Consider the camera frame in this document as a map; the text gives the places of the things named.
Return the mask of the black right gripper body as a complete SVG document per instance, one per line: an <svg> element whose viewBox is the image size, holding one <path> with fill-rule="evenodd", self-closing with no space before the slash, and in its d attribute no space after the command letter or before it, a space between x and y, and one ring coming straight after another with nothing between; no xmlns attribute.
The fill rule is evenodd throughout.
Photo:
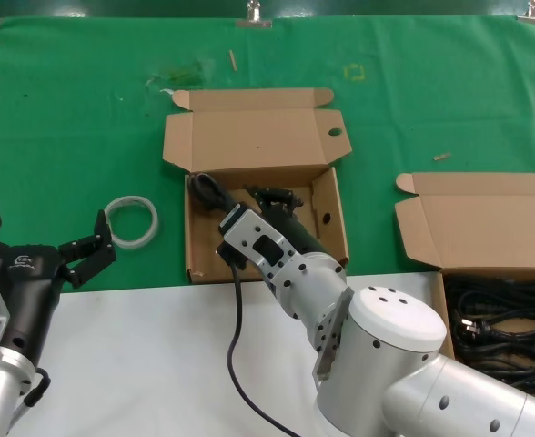
<svg viewBox="0 0 535 437"><path fill-rule="evenodd" d="M276 203L263 208L261 216L282 234L298 253L328 253L324 246L298 221L297 216L290 213L283 204Z"/></svg>

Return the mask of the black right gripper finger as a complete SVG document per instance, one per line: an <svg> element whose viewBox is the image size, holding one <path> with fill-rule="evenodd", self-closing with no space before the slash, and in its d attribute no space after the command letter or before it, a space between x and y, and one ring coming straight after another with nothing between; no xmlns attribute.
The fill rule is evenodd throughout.
<svg viewBox="0 0 535 437"><path fill-rule="evenodd" d="M245 185L245 191L252 197L259 206L270 206L270 188L262 188L257 185Z"/></svg>
<svg viewBox="0 0 535 437"><path fill-rule="evenodd" d="M296 208L304 206L304 200L286 188L268 188L267 202L270 205L279 205L287 214L293 214Z"/></svg>

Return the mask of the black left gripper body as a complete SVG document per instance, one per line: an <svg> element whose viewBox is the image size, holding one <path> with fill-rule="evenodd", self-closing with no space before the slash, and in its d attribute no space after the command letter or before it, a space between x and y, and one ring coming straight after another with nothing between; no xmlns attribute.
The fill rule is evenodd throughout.
<svg viewBox="0 0 535 437"><path fill-rule="evenodd" d="M0 293L9 312L0 345L33 364L40 360L65 283L64 264L53 246L0 243Z"/></svg>

